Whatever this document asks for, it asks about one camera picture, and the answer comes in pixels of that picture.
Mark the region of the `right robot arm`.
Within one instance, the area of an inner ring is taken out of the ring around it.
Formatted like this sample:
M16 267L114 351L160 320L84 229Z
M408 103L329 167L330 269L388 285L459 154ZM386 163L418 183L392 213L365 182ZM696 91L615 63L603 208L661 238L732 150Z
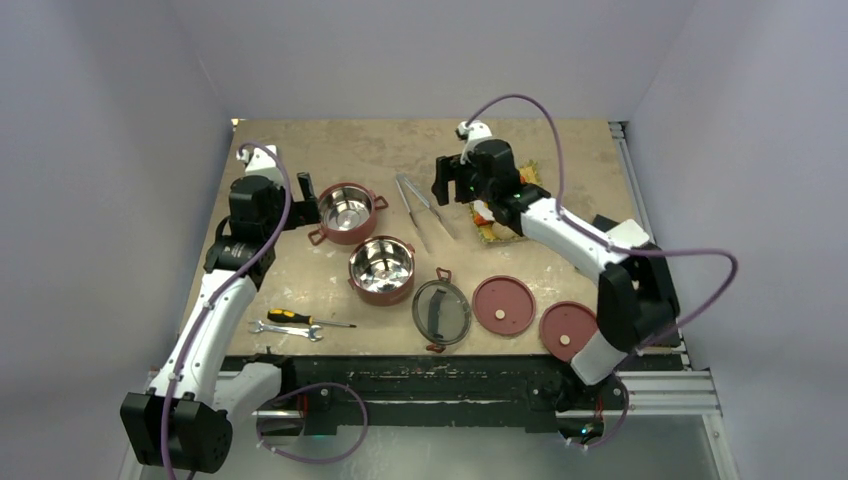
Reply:
M496 222L554 251L597 287L597 330L569 364L561 392L576 407L596 399L600 382L643 341L673 328L680 305L663 252L628 220L602 231L521 179L510 144L489 138L466 154L435 161L431 187L441 206L487 204Z

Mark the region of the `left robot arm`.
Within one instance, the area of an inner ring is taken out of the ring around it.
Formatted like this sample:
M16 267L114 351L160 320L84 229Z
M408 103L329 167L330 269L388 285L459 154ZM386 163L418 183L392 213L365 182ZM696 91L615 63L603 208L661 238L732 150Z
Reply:
M215 473L239 420L264 402L284 409L297 399L296 379L267 364L218 384L236 328L276 259L280 233L320 220L310 175L298 173L297 183L300 200L292 199L280 173L249 173L231 183L228 213L215 227L189 319L150 386L127 394L120 407L140 464L169 474Z

